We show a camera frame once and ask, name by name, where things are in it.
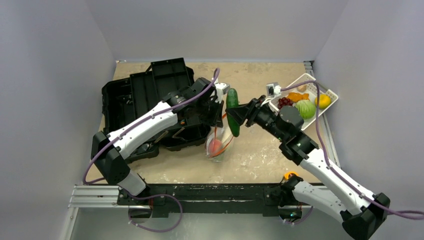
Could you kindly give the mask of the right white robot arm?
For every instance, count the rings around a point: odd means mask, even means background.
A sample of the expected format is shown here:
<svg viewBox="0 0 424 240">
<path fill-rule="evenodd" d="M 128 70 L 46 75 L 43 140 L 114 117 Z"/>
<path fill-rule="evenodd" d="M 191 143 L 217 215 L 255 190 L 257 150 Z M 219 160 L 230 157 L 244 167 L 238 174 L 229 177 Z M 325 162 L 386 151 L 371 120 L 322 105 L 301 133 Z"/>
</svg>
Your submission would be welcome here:
<svg viewBox="0 0 424 240">
<path fill-rule="evenodd" d="M 283 184 L 280 196 L 288 204 L 307 203 L 341 223 L 355 240 L 368 240 L 386 220 L 390 199 L 363 187 L 328 159 L 327 152 L 301 130 L 304 120 L 294 106 L 274 112 L 265 96 L 249 103 L 232 105 L 225 110 L 239 126 L 257 124 L 280 141 L 282 154 L 313 174 L 329 190 L 315 189 L 299 177 Z"/>
</svg>

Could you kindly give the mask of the clear zip bag orange zipper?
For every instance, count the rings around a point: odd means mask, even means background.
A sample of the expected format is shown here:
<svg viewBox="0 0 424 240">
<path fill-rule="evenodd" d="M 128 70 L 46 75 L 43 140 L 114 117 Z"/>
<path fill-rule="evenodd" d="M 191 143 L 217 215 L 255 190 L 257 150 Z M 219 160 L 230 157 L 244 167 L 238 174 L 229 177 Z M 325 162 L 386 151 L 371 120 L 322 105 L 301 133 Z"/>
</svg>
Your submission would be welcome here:
<svg viewBox="0 0 424 240">
<path fill-rule="evenodd" d="M 225 153 L 229 151 L 234 136 L 228 125 L 227 114 L 222 116 L 222 127 L 212 127 L 206 138 L 204 148 L 206 150 L 206 158 L 213 162 L 222 162 Z"/>
</svg>

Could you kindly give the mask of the green cucumber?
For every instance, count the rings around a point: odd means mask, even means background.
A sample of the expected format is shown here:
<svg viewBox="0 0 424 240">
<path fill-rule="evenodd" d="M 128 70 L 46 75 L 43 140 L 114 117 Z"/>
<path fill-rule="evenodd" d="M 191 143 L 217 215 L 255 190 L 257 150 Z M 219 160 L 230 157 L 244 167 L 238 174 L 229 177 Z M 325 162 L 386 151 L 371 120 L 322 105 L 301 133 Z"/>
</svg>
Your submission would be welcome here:
<svg viewBox="0 0 424 240">
<path fill-rule="evenodd" d="M 234 88 L 230 88 L 226 96 L 226 109 L 235 108 L 238 106 L 239 106 L 238 93 Z M 240 125 L 228 113 L 226 114 L 226 117 L 227 117 L 228 127 L 232 135 L 235 138 L 237 138 L 240 135 Z"/>
</svg>

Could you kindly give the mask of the pink peach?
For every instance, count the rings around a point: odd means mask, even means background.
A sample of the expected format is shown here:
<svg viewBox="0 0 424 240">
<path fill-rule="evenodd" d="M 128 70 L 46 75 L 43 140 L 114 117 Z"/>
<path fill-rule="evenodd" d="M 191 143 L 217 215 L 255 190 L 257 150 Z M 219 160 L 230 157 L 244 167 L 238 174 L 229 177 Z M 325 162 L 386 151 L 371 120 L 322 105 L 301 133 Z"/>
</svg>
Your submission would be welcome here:
<svg viewBox="0 0 424 240">
<path fill-rule="evenodd" d="M 213 138 L 207 146 L 207 153 L 210 156 L 217 155 L 221 151 L 221 148 L 222 142 L 219 139 Z"/>
</svg>

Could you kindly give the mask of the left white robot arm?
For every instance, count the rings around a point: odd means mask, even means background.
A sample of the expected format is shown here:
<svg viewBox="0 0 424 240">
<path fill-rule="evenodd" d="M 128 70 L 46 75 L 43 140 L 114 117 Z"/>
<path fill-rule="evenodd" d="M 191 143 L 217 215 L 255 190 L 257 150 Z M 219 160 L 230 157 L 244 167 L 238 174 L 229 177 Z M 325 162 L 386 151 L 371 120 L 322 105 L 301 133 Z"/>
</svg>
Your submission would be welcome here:
<svg viewBox="0 0 424 240">
<path fill-rule="evenodd" d="M 198 78 L 192 86 L 168 93 L 150 111 L 110 133 L 96 133 L 92 139 L 91 165 L 95 165 L 108 184 L 129 193 L 138 205 L 149 199 L 145 180 L 126 163 L 126 159 L 154 136 L 190 117 L 198 117 L 208 126 L 222 126 L 224 95 L 230 85 Z"/>
</svg>

